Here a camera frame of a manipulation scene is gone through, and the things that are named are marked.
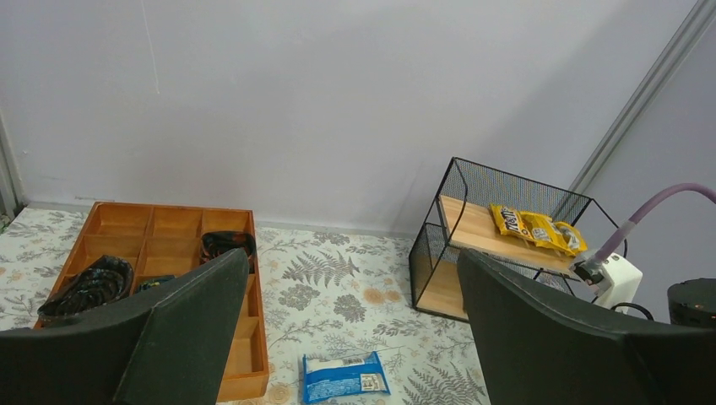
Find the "yellow candy bag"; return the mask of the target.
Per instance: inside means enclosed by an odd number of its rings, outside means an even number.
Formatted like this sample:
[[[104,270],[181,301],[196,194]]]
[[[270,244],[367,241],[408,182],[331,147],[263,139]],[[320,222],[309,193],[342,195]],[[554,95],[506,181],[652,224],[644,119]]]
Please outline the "yellow candy bag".
[[[556,228],[560,231],[567,246],[567,252],[571,257],[585,252],[589,247],[581,232],[566,222],[556,222]]]

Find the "yellow m&m bag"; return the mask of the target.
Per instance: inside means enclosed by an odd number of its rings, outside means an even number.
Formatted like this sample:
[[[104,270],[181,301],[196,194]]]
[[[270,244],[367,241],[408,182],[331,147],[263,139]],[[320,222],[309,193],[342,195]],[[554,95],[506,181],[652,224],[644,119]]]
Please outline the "yellow m&m bag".
[[[567,244],[560,231],[551,222],[551,218],[539,213],[522,212],[522,219],[526,223],[537,247],[566,251]]]
[[[490,210],[500,235],[529,238],[530,233],[519,211],[508,206],[491,204]]]

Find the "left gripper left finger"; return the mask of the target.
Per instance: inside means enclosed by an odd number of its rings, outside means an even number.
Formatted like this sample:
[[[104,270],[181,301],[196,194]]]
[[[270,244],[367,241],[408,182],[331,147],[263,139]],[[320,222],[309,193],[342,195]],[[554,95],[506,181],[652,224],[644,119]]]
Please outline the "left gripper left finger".
[[[216,403],[248,275],[234,249],[118,302],[2,332],[2,403]]]

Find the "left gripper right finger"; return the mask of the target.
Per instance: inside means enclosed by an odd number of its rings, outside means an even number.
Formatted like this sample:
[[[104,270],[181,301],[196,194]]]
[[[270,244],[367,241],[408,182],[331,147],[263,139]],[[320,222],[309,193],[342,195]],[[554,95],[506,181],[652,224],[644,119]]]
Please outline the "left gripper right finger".
[[[714,330],[593,305],[475,250],[457,270],[492,403],[714,403]]]

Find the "blue candy bag top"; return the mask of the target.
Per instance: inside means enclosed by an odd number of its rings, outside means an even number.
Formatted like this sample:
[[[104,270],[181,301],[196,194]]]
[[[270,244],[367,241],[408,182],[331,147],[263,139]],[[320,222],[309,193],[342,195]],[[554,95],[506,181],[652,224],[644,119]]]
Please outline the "blue candy bag top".
[[[366,393],[390,395],[377,351],[342,359],[302,359],[302,399],[306,404]]]

